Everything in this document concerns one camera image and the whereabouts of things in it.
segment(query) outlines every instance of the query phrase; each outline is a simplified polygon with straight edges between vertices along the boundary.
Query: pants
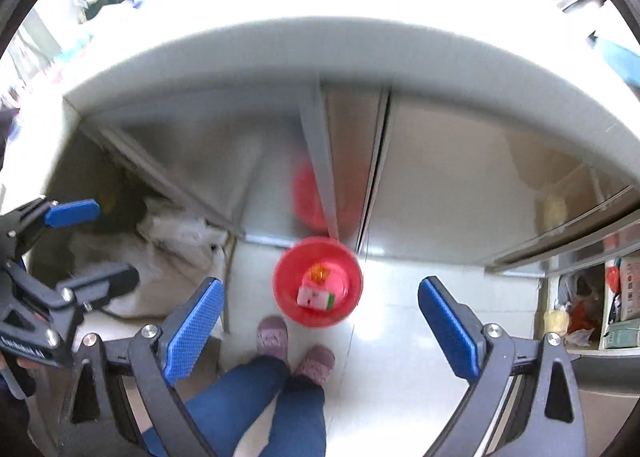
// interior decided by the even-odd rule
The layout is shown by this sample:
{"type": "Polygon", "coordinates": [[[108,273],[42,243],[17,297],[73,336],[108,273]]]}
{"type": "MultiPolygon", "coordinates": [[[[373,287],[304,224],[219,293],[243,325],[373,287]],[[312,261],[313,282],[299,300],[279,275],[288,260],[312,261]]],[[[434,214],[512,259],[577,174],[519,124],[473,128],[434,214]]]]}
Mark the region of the pants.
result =
{"type": "MultiPolygon", "coordinates": [[[[218,457],[232,457],[240,438],[282,390],[269,443],[260,457],[324,457],[324,390],[306,376],[290,376],[278,358],[260,356],[231,370],[185,406],[218,457]]],[[[166,457],[152,428],[148,451],[166,457]]]]}

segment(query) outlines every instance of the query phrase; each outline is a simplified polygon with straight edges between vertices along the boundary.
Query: person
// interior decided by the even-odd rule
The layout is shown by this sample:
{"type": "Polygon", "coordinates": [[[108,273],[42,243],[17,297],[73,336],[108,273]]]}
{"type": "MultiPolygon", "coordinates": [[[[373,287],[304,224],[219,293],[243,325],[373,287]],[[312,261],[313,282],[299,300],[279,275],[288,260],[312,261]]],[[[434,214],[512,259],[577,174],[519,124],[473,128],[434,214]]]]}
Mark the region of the person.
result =
{"type": "MultiPolygon", "coordinates": [[[[238,365],[185,406],[218,457],[232,457],[241,437],[280,392],[269,442],[260,457],[323,457],[326,451],[324,389],[335,357],[315,345],[291,374],[289,335],[279,316],[258,325],[257,356],[238,365]]],[[[143,434],[147,449],[165,457],[156,431],[143,434]]]]}

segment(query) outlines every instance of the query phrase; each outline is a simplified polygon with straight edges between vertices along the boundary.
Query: shoe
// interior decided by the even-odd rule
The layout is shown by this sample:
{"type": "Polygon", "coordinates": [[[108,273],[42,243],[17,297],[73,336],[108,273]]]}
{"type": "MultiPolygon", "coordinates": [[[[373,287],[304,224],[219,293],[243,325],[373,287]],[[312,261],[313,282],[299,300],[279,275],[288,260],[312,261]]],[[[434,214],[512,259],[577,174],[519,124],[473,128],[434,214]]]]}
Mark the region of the shoe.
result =
{"type": "Polygon", "coordinates": [[[284,320],[280,316],[269,316],[262,320],[258,325],[258,355],[272,356],[287,363],[288,348],[289,334],[284,320]]]}
{"type": "Polygon", "coordinates": [[[322,386],[329,381],[334,365],[334,353],[324,345],[316,345],[306,353],[305,359],[300,363],[294,375],[306,376],[316,385],[322,386]]]}

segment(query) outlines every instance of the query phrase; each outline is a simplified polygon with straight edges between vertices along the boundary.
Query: metal screw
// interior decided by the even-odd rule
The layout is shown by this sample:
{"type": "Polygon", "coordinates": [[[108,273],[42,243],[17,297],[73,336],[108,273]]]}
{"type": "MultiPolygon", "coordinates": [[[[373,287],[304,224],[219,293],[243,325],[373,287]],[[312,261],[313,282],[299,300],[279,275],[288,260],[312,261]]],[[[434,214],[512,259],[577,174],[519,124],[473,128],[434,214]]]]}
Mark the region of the metal screw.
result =
{"type": "Polygon", "coordinates": [[[158,334],[158,327],[152,324],[145,325],[140,332],[143,338],[154,338],[158,334]]]}
{"type": "Polygon", "coordinates": [[[98,341],[98,336],[95,333],[90,332],[89,334],[87,334],[87,336],[82,338],[82,345],[86,345],[87,347],[93,347],[95,345],[95,342],[97,341],[98,341]]]}
{"type": "Polygon", "coordinates": [[[558,347],[559,344],[562,343],[560,336],[558,336],[555,332],[549,332],[546,334],[546,341],[549,342],[550,345],[554,347],[558,347]]]}
{"type": "Polygon", "coordinates": [[[73,292],[71,289],[69,289],[68,287],[65,287],[65,288],[62,290],[62,293],[61,293],[61,294],[62,294],[62,299],[63,299],[65,302],[72,302],[72,301],[74,300],[74,298],[76,297],[76,295],[74,294],[74,292],[73,292]]]}
{"type": "Polygon", "coordinates": [[[484,326],[484,332],[490,338],[499,338],[502,336],[502,327],[497,323],[487,323],[487,325],[484,326]]]}
{"type": "Polygon", "coordinates": [[[49,347],[55,349],[60,345],[60,335],[53,329],[47,329],[47,343],[49,344],[49,347]]]}

